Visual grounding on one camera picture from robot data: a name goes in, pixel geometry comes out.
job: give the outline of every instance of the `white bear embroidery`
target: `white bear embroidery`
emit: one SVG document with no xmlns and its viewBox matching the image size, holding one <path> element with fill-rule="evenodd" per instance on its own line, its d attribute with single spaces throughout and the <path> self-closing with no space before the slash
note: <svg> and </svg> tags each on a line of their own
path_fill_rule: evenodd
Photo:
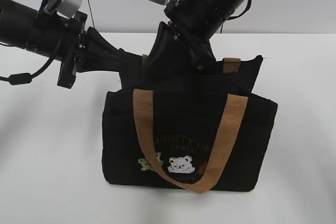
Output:
<svg viewBox="0 0 336 224">
<path fill-rule="evenodd" d="M 191 164 L 193 159 L 190 156 L 185 157 L 171 157 L 169 158 L 170 166 L 168 171 L 170 173 L 190 174 L 195 171 L 195 167 Z"/>
<path fill-rule="evenodd" d="M 163 161 L 160 160 L 161 152 L 156 153 L 156 157 L 158 158 L 157 160 L 160 161 L 161 165 L 163 165 Z M 145 172 L 146 170 L 151 170 L 153 172 L 155 171 L 146 158 L 139 158 L 138 163 L 142 166 L 141 170 L 143 172 Z"/>
</svg>

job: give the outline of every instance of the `bag handle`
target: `bag handle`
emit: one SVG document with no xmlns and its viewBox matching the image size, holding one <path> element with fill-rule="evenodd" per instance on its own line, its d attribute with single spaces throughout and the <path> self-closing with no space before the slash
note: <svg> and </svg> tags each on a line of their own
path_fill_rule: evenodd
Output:
<svg viewBox="0 0 336 224">
<path fill-rule="evenodd" d="M 133 93 L 135 127 L 145 158 L 162 178 L 172 184 L 198 193 L 210 190 L 217 184 L 230 157 L 245 114 L 248 98 L 228 95 L 204 175 L 194 184 L 184 184 L 169 177 L 156 157 L 153 142 L 153 93 L 154 91 L 139 89 L 135 89 Z"/>
<path fill-rule="evenodd" d="M 224 58 L 223 73 L 237 73 L 241 62 L 239 58 Z"/>
</svg>

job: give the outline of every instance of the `white table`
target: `white table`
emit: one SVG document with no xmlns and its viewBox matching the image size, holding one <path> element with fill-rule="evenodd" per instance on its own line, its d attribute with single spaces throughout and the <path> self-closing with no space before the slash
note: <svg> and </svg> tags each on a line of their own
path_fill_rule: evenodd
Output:
<svg viewBox="0 0 336 224">
<path fill-rule="evenodd" d="M 149 53 L 155 34 L 104 34 Z M 56 86 L 59 63 L 27 86 L 0 83 L 0 223 L 336 223 L 336 35 L 216 35 L 218 58 L 266 59 L 254 92 L 279 103 L 251 193 L 111 186 L 101 171 L 101 117 L 117 73 Z M 46 58 L 0 47 L 0 75 Z"/>
</svg>

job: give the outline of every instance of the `wire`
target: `wire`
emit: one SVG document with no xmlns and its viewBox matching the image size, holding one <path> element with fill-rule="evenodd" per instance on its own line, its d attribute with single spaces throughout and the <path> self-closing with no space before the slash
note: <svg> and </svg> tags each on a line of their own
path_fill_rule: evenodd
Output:
<svg viewBox="0 0 336 224">
<path fill-rule="evenodd" d="M 9 81 L 9 79 L 7 77 L 0 76 L 0 81 Z"/>
<path fill-rule="evenodd" d="M 13 74 L 11 75 L 9 78 L 8 77 L 2 77 L 0 76 L 0 81 L 7 81 L 9 83 L 11 83 L 12 85 L 14 85 L 11 80 L 13 78 L 19 78 L 20 81 L 23 82 L 18 82 L 16 84 L 27 84 L 30 83 L 34 78 L 38 77 L 39 75 L 41 75 L 44 71 L 46 71 L 46 69 L 51 65 L 51 63 L 55 60 L 58 50 L 61 46 L 62 40 L 63 40 L 63 35 L 64 35 L 64 28 L 62 28 L 61 30 L 61 34 L 59 36 L 57 45 L 52 53 L 52 55 L 50 56 L 50 58 L 47 60 L 47 62 L 39 69 L 37 70 L 35 73 L 33 74 L 28 74 L 28 73 L 19 73 L 19 74 Z"/>
<path fill-rule="evenodd" d="M 90 9 L 90 14 L 91 14 L 92 24 L 93 24 L 93 27 L 94 27 L 94 29 L 95 29 L 96 26 L 94 25 L 94 24 L 95 24 L 95 21 L 93 20 L 93 14 L 92 14 L 92 9 L 91 9 L 90 0 L 88 0 L 88 3 L 89 3 L 89 9 Z"/>
<path fill-rule="evenodd" d="M 50 56 L 50 58 L 47 60 L 47 62 L 39 69 L 37 70 L 35 73 L 32 74 L 32 78 L 36 78 L 38 77 L 40 74 L 42 74 L 44 71 L 46 71 L 46 69 L 51 65 L 51 63 L 55 60 L 58 50 L 61 46 L 62 40 L 63 40 L 63 34 L 64 34 L 64 29 L 62 29 L 61 34 L 59 36 L 58 42 L 57 42 L 57 46 L 54 49 L 54 52 L 52 53 L 52 55 Z"/>
<path fill-rule="evenodd" d="M 251 6 L 252 6 L 252 0 L 248 0 L 245 10 L 241 14 L 239 14 L 238 16 L 230 17 L 228 20 L 233 20 L 233 19 L 242 17 L 245 13 L 248 12 L 248 10 L 251 9 Z"/>
<path fill-rule="evenodd" d="M 37 48 L 37 46 L 31 46 L 31 45 L 8 45 L 8 44 L 3 44 L 3 43 L 0 43 L 0 46 L 3 46 L 3 47 L 20 47 L 20 48 L 29 48 L 29 49 Z"/>
</svg>

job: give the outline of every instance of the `white surface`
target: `white surface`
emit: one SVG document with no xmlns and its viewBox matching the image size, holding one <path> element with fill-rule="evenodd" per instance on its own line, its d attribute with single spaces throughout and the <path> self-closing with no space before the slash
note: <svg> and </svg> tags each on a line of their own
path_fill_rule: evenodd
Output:
<svg viewBox="0 0 336 224">
<path fill-rule="evenodd" d="M 148 53 L 154 34 L 105 34 Z M 0 83 L 0 223 L 336 223 L 336 35 L 218 35 L 219 58 L 266 57 L 255 93 L 279 103 L 251 193 L 111 186 L 101 171 L 105 94 L 116 73 L 56 86 L 55 63 L 28 86 Z M 43 57 L 0 47 L 0 74 L 34 71 Z"/>
<path fill-rule="evenodd" d="M 18 0 L 38 8 L 41 0 Z M 164 7 L 146 0 L 90 0 L 100 31 L 155 33 L 167 20 Z M 245 4 L 237 11 L 240 13 Z M 87 14 L 87 1 L 82 10 Z M 253 0 L 248 14 L 225 26 L 227 33 L 336 33 L 335 0 Z"/>
</svg>

